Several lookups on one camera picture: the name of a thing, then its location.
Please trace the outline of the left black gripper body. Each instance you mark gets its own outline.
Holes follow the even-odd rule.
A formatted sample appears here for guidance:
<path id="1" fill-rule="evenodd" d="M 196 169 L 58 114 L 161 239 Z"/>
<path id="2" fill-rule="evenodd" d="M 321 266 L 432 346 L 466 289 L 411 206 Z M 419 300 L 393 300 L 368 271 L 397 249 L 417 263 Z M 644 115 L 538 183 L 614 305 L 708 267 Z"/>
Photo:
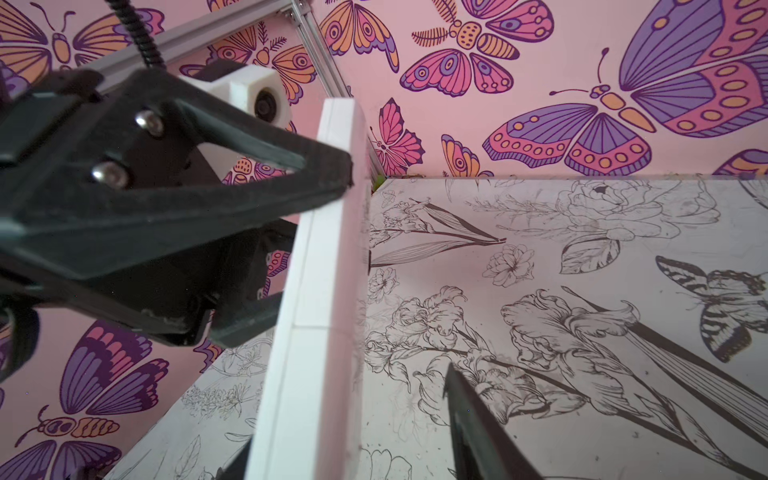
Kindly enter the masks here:
<path id="1" fill-rule="evenodd" d="M 39 310 L 64 307 L 169 346 L 192 346 L 220 306 L 241 312 L 267 246 L 299 209 L 281 177 L 227 186 L 199 154 L 223 146 L 285 171 L 289 106 L 274 70 L 195 78 L 50 73 L 1 103 L 1 375 L 35 354 Z"/>

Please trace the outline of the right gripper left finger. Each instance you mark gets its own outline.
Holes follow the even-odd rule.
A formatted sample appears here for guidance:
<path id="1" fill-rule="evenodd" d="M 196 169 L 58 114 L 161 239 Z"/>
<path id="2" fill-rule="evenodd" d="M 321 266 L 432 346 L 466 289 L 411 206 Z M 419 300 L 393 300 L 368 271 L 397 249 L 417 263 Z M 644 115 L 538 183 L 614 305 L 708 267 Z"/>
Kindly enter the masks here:
<path id="1" fill-rule="evenodd" d="M 216 480 L 244 480 L 250 455 L 251 440 L 234 455 L 233 459 L 217 470 Z"/>

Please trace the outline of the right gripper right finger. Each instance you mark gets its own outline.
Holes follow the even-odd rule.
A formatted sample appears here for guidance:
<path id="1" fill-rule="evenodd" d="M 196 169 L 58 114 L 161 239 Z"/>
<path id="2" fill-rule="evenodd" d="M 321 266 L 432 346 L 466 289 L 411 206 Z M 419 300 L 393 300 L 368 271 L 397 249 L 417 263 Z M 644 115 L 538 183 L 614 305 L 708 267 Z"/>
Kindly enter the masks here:
<path id="1" fill-rule="evenodd" d="M 453 365 L 447 368 L 443 397 L 458 480 L 543 479 Z"/>

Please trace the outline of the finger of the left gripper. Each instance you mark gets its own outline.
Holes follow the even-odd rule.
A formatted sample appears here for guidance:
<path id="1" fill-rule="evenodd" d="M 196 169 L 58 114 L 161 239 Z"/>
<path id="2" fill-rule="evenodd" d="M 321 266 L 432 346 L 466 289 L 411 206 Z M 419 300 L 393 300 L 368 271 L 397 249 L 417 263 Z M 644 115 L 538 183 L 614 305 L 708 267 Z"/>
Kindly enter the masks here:
<path id="1" fill-rule="evenodd" d="M 274 328 L 283 293 L 256 300 L 238 300 L 219 305 L 211 318 L 208 338 L 224 349 L 241 346 Z"/>
<path id="2" fill-rule="evenodd" d="M 51 74 L 1 111 L 1 266 L 89 280 L 341 198 L 349 153 L 286 130 L 274 70 Z"/>

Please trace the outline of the white remote with display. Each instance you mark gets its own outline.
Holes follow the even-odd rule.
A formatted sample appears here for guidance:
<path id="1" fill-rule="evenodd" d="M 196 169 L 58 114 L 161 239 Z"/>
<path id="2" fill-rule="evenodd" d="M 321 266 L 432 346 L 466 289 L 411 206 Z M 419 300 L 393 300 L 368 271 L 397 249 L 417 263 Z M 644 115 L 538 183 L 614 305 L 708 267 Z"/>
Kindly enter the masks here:
<path id="1" fill-rule="evenodd" d="M 369 262 L 367 124 L 324 103 L 318 141 L 350 154 L 352 186 L 301 215 L 247 458 L 247 479 L 352 479 L 358 465 Z"/>

